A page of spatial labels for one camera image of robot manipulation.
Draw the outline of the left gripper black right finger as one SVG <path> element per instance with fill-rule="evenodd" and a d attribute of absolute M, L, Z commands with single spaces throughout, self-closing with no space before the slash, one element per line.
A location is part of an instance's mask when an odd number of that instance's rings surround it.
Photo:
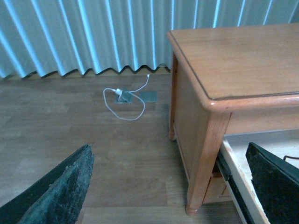
<path fill-rule="evenodd" d="M 252 184 L 271 224 L 299 222 L 299 169 L 250 142 L 246 159 Z"/>

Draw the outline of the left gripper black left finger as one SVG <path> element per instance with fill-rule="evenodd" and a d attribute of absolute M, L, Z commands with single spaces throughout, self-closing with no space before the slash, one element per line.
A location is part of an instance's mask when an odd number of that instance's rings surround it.
<path fill-rule="evenodd" d="M 83 145 L 0 208 L 2 224 L 74 224 L 93 172 L 94 154 Z"/>

